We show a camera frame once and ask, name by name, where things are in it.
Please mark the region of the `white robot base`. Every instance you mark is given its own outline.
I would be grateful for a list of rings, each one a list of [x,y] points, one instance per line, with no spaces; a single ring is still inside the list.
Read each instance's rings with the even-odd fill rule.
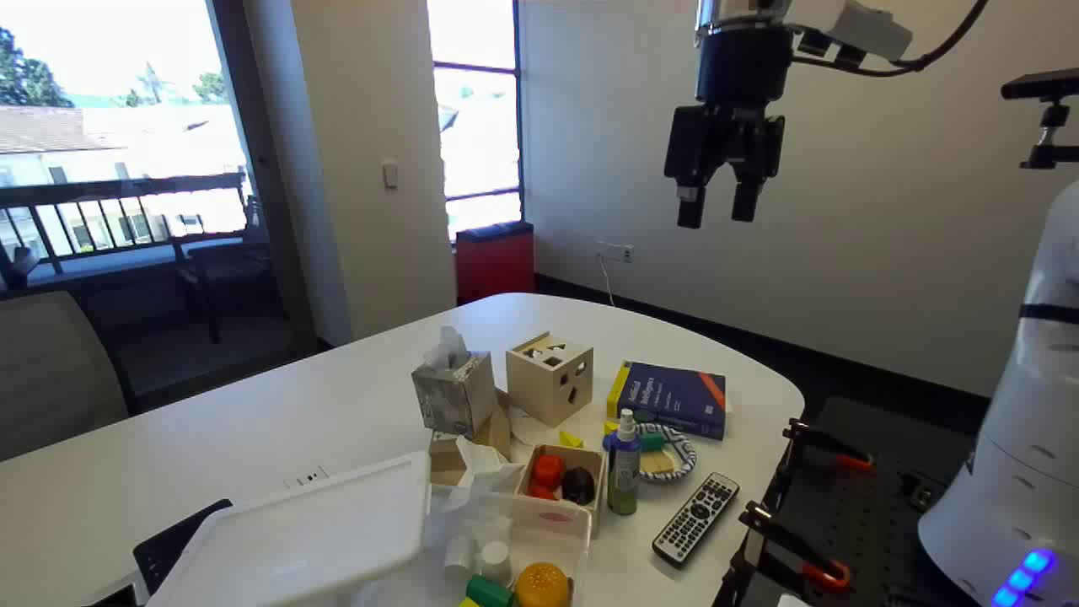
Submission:
[[[1010,364],[919,539],[977,607],[1079,607],[1079,186],[1049,207]]]

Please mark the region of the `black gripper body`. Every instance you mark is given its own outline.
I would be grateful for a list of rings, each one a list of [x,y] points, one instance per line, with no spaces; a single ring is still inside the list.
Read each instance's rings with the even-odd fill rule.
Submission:
[[[706,36],[698,102],[672,122],[666,171],[706,186],[718,164],[762,186],[780,171],[784,122],[765,107],[784,97],[793,34],[772,23],[731,23]]]

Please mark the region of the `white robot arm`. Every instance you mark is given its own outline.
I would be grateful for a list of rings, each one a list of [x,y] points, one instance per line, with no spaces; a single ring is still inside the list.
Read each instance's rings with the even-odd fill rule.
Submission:
[[[793,63],[859,76],[919,74],[942,61],[985,5],[989,0],[970,0],[939,46],[906,57],[914,34],[865,0],[698,0],[698,94],[673,112],[666,154],[666,176],[677,186],[677,222],[702,225],[706,189],[722,164],[734,171],[731,218],[754,218],[785,136],[785,117],[769,116],[769,103],[784,97]]]

